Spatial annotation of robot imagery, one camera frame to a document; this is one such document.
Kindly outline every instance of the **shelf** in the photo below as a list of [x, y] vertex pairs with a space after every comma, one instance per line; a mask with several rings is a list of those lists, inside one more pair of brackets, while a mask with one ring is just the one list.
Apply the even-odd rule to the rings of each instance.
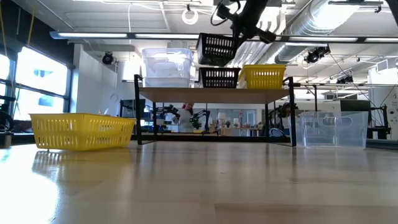
[[254, 103], [268, 104], [289, 95], [288, 90], [227, 88], [140, 88], [139, 93], [158, 103]]

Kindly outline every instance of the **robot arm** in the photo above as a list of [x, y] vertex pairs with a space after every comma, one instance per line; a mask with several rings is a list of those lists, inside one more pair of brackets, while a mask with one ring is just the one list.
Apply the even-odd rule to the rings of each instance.
[[202, 110], [200, 112], [195, 113], [192, 115], [192, 118], [190, 118], [190, 121], [193, 125], [194, 128], [200, 128], [201, 124], [199, 123], [199, 118], [206, 116], [206, 123], [205, 123], [205, 132], [209, 131], [209, 116], [210, 116], [210, 111], [208, 110]]
[[167, 113], [173, 114], [177, 119], [180, 118], [180, 114], [178, 114], [178, 110], [173, 105], [165, 106], [163, 108], [158, 108], [157, 111], [160, 111], [160, 117], [162, 119], [164, 119], [164, 115]]

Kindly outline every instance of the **security camera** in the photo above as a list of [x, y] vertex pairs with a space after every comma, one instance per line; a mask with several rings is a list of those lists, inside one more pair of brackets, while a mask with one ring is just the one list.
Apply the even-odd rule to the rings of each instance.
[[105, 52], [104, 57], [102, 58], [102, 62], [105, 65], [111, 65], [112, 63], [114, 63], [116, 60], [115, 58], [112, 56], [112, 52]]

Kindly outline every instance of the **window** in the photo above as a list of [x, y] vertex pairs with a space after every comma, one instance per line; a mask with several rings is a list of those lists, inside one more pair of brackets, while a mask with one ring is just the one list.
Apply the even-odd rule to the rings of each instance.
[[[4, 56], [0, 55], [0, 78], [6, 80], [8, 78], [8, 74], [10, 72], [10, 60]], [[6, 95], [6, 85], [0, 84], [0, 95]]]
[[18, 53], [17, 83], [64, 95], [67, 76], [66, 66], [34, 50], [24, 47]]
[[34, 50], [22, 48], [16, 70], [15, 120], [32, 113], [63, 113], [68, 68]]
[[10, 60], [4, 55], [0, 55], [0, 78], [6, 80], [9, 72], [10, 72]]
[[15, 108], [14, 119], [30, 120], [31, 113], [62, 113], [63, 98], [48, 96], [30, 90], [17, 88], [18, 106]]

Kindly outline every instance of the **plastic basket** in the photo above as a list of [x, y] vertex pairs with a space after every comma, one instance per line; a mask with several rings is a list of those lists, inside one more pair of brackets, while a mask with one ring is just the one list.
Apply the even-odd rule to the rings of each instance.
[[285, 70], [285, 65], [245, 65], [239, 74], [239, 86], [250, 89], [281, 89]]
[[200, 33], [197, 43], [198, 62], [201, 65], [222, 67], [234, 59], [236, 49], [232, 37]]
[[85, 151], [127, 146], [135, 119], [97, 114], [31, 114], [39, 149]]
[[204, 88], [236, 88], [240, 68], [199, 68]]

